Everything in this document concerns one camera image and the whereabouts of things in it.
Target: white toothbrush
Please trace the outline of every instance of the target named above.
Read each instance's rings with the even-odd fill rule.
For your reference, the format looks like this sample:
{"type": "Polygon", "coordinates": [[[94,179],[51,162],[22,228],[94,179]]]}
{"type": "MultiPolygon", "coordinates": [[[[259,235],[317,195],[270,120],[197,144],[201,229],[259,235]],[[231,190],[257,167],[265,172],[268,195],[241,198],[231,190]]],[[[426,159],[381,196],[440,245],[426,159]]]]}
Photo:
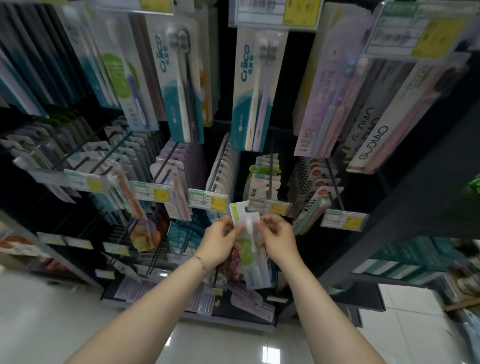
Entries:
{"type": "MultiPolygon", "coordinates": [[[[276,53],[278,52],[278,44],[276,42],[268,43],[267,62],[274,63],[276,61],[276,53]]],[[[253,151],[260,151],[262,143],[262,134],[264,132],[265,117],[268,108],[268,99],[270,97],[270,87],[273,79],[273,67],[267,69],[267,76],[262,91],[262,101],[258,109],[257,126],[255,127],[255,137],[253,139],[253,151]]]]}
{"type": "Polygon", "coordinates": [[[250,113],[248,115],[247,135],[245,136],[245,150],[252,150],[253,137],[255,134],[255,123],[257,121],[258,107],[258,89],[260,87],[260,75],[262,73],[262,64],[267,58],[268,41],[266,38],[260,38],[258,41],[258,69],[255,71],[255,80],[253,82],[252,102],[250,103],[250,113]]]}
{"type": "Polygon", "coordinates": [[[187,111],[187,100],[185,97],[185,86],[183,83],[183,76],[180,67],[179,60],[179,35],[178,32],[171,31],[167,34],[168,45],[171,52],[170,61],[175,63],[175,68],[177,69],[177,91],[179,96],[179,106],[180,106],[180,118],[181,118],[181,127],[183,131],[183,139],[186,143],[192,142],[192,135],[190,134],[189,120],[188,120],[188,111],[187,111]]]}
{"type": "Polygon", "coordinates": [[[114,18],[109,18],[107,20],[107,31],[108,31],[108,36],[110,37],[110,41],[117,46],[118,49],[118,56],[120,57],[122,63],[123,63],[123,68],[125,70],[125,78],[128,81],[128,84],[130,85],[130,90],[132,91],[132,97],[135,102],[135,106],[137,108],[137,114],[142,121],[142,124],[147,128],[147,120],[145,118],[145,111],[143,107],[143,102],[142,99],[140,98],[140,93],[138,92],[137,85],[135,83],[135,78],[130,70],[130,67],[128,66],[127,59],[125,57],[125,54],[123,52],[122,44],[121,44],[121,29],[119,28],[119,24],[116,19],[114,18]]]}
{"type": "Polygon", "coordinates": [[[99,68],[99,65],[98,65],[98,60],[97,60],[97,55],[95,55],[96,51],[93,50],[93,48],[96,48],[95,44],[93,44],[94,47],[91,47],[93,40],[90,42],[90,45],[89,45],[89,42],[87,40],[87,36],[84,33],[84,28],[86,27],[88,29],[88,25],[86,24],[84,19],[82,19],[82,17],[80,16],[78,11],[74,7],[69,6],[69,5],[65,5],[62,9],[63,9],[63,14],[69,20],[69,22],[76,23],[77,28],[79,30],[78,35],[79,35],[80,41],[81,41],[81,43],[82,43],[82,45],[85,49],[85,54],[86,54],[87,58],[94,60],[93,62],[90,62],[90,64],[91,64],[92,69],[95,73],[95,77],[98,80],[98,84],[100,85],[102,93],[105,96],[105,99],[107,100],[107,103],[109,105],[119,106],[118,100],[116,100],[117,97],[113,93],[113,90],[110,90],[108,88],[107,83],[109,84],[109,80],[107,79],[108,81],[105,82],[106,81],[105,77],[102,74],[102,72],[100,71],[100,68],[99,68]]]}

